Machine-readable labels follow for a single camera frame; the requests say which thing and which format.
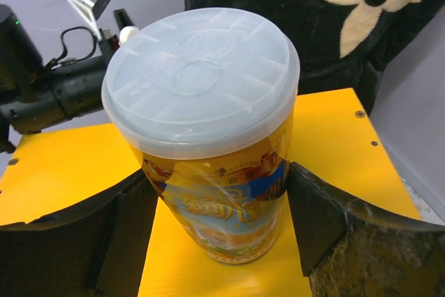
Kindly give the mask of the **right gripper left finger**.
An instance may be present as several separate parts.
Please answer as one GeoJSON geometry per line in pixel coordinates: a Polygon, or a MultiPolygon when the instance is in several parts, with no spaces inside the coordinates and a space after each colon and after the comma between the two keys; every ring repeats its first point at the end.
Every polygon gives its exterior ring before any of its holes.
{"type": "Polygon", "coordinates": [[[2,296],[137,296],[158,195],[145,174],[1,226],[2,296]]]}

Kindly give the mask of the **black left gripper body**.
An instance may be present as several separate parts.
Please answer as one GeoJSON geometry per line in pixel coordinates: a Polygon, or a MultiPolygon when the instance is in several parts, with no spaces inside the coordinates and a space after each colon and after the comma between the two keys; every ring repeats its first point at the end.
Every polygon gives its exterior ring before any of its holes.
{"type": "Polygon", "coordinates": [[[10,8],[1,9],[1,151],[13,153],[14,129],[22,135],[67,122],[103,108],[101,86],[106,67],[118,50],[118,37],[100,31],[83,58],[68,58],[67,48],[44,64],[10,8]]]}

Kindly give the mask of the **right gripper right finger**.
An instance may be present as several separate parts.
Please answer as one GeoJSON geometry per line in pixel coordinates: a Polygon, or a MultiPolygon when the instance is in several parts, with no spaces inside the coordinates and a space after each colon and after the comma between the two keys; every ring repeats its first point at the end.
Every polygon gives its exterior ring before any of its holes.
{"type": "Polygon", "coordinates": [[[370,204],[298,163],[286,187],[313,296],[444,295],[444,226],[370,204]]]}

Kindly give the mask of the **orange blue lidded can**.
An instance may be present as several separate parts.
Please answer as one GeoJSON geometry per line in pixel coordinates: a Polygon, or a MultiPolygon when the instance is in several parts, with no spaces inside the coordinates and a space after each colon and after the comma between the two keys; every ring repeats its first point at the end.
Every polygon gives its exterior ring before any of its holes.
{"type": "Polygon", "coordinates": [[[261,15],[202,8],[125,24],[102,104],[172,214],[212,260],[273,246],[300,61],[261,15]]]}

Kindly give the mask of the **black floral plush pillow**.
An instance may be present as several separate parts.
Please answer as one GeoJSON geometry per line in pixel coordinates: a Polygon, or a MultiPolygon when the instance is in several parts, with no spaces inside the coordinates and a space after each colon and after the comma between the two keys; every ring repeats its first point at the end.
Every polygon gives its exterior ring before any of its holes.
{"type": "Polygon", "coordinates": [[[300,94],[353,88],[371,112],[388,64],[444,0],[184,0],[188,10],[239,8],[276,24],[300,57],[300,94]]]}

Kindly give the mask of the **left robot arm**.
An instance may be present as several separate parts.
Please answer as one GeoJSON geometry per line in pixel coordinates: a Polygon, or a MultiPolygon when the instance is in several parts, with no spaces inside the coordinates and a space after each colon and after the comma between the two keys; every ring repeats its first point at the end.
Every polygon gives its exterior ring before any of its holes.
{"type": "Polygon", "coordinates": [[[116,35],[99,30],[83,58],[68,58],[64,47],[44,64],[19,18],[1,5],[1,151],[15,151],[10,129],[36,134],[101,110],[102,81],[118,47],[116,35]]]}

